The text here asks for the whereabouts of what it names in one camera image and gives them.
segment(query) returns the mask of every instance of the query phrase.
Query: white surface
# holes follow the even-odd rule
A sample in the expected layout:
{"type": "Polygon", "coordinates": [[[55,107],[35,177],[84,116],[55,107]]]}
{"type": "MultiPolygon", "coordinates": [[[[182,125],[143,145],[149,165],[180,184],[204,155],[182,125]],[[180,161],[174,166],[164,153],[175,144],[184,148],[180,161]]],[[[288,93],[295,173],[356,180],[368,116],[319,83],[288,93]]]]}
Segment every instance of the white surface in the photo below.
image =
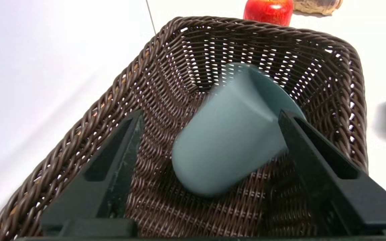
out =
{"type": "MultiPolygon", "coordinates": [[[[176,16],[242,18],[246,0],[148,2],[159,31],[176,16]]],[[[369,171],[386,189],[386,141],[374,129],[386,102],[386,2],[345,0],[332,17],[294,15],[291,26],[331,33],[358,50],[369,171]]],[[[144,0],[0,0],[0,209],[152,36],[144,0]]]]}
{"type": "MultiPolygon", "coordinates": [[[[246,0],[148,0],[156,30],[177,16],[242,18],[246,0]]],[[[386,1],[345,0],[330,17],[293,15],[291,26],[327,32],[358,51],[366,81],[370,176],[386,190],[386,140],[377,136],[378,106],[386,102],[386,1]]]]}
{"type": "Polygon", "coordinates": [[[0,209],[152,36],[145,1],[0,0],[0,209]]]}

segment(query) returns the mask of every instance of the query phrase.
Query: red apple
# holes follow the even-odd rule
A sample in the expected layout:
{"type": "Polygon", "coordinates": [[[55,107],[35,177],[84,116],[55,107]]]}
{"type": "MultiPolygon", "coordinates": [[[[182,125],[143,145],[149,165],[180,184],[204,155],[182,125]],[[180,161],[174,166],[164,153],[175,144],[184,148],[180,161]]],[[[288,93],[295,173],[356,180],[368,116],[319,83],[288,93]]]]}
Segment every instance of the red apple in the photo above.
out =
{"type": "Polygon", "coordinates": [[[248,0],[244,19],[288,26],[293,14],[293,0],[248,0]]]}

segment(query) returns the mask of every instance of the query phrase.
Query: wicker basket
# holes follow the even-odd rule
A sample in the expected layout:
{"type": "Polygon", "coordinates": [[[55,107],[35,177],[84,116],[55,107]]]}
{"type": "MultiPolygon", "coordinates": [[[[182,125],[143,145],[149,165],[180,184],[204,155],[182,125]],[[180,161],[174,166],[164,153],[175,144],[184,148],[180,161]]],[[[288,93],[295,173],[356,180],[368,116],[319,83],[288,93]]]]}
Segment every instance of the wicker basket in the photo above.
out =
{"type": "Polygon", "coordinates": [[[127,218],[142,236],[314,235],[289,160],[253,172],[226,195],[187,192],[172,171],[171,146],[227,63],[257,65],[307,120],[367,171],[366,103],[359,57],[345,41],[308,29],[234,18],[175,18],[118,75],[13,194],[0,213],[0,241],[40,235],[43,210],[128,113],[146,128],[127,218]]]}

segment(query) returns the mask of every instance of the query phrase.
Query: beige object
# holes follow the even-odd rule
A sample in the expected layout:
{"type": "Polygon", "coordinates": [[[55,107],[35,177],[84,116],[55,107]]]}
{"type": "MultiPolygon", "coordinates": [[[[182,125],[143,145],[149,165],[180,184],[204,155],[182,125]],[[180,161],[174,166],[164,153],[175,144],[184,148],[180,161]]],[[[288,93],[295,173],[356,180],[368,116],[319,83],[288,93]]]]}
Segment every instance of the beige object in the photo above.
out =
{"type": "Polygon", "coordinates": [[[293,0],[294,10],[305,13],[330,15],[342,5],[343,0],[293,0]]]}

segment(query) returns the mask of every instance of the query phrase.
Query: teal plastic cup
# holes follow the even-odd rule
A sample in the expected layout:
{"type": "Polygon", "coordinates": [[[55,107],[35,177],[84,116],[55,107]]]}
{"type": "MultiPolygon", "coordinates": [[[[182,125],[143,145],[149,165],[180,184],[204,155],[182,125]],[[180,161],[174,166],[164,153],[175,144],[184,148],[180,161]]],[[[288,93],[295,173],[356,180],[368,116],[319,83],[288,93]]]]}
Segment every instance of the teal plastic cup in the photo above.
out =
{"type": "Polygon", "coordinates": [[[222,194],[287,150],[278,125],[282,109],[305,117],[257,67],[231,64],[227,68],[233,79],[201,106],[173,144],[178,180],[203,196],[222,194]]]}

